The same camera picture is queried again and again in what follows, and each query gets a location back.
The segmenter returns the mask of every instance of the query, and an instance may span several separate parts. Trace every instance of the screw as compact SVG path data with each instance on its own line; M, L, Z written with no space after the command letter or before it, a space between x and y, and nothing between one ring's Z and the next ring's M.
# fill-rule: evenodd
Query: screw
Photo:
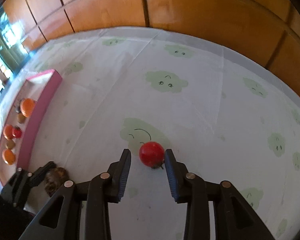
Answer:
M107 179L109 177L110 177L110 174L107 172L101 173L101 175L100 175L100 178L102 178L102 179Z
M194 179L194 178L195 178L195 174L193 174L192 172L188 172L188 173L186 174L186 178L187 178L187 179Z
M231 183L227 180L224 180L221 185L225 188L230 188L231 187Z
M64 185L65 185L65 187L72 187L73 181L72 180L67 180Z

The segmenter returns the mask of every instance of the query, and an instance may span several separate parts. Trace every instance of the orange fruit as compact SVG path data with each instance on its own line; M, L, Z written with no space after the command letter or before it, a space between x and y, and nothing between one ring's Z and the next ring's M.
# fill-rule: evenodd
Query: orange fruit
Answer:
M26 119L27 118L22 113L18 114L18 123L24 123Z
M10 149L6 149L2 152L2 158L8 165L12 165L16 161L16 156Z
M20 103L21 113L25 117L30 117L35 106L35 101L31 98L25 98Z
M16 143L13 140L8 140L6 142L6 148L12 150L16 146Z
M13 126L11 124L6 124L5 127L3 128L3 135L8 140L13 138L12 129Z

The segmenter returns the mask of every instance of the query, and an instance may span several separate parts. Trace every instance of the white tablecloth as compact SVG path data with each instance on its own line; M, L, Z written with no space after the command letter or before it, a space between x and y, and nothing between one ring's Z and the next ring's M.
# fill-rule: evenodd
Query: white tablecloth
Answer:
M174 202L165 171L138 158L149 140L172 148L206 181L231 181L276 238L300 229L300 98L258 64L156 29L77 33L48 42L22 69L0 106L0 124L25 77L50 68L63 81L29 170L55 161L79 183L106 171L128 147L126 192L109 205L113 240L183 237L186 205ZM40 185L29 205L38 211L47 200Z

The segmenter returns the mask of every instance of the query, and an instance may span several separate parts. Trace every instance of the pink tray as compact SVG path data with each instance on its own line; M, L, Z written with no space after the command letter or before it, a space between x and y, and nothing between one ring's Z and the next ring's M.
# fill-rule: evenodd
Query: pink tray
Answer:
M55 69L46 70L35 76L26 79L19 93L14 99L12 107L7 115L4 125L17 125L23 134L19 139L13 139L16 146L13 152L16 155L16 162L8 165L2 159L2 151L6 149L7 139L1 134L0 137L0 182L4 186L10 177L16 172L17 168L28 169L31 151L41 120L48 108L48 105L62 81L62 77ZM23 124L18 123L15 107L22 98L32 98L37 101L33 112Z

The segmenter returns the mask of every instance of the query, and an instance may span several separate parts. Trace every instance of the wooden wall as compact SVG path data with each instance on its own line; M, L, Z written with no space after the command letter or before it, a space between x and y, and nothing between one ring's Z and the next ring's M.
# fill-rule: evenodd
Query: wooden wall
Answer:
M300 15L289 0L6 0L28 51L73 32L146 26L229 47L300 95Z

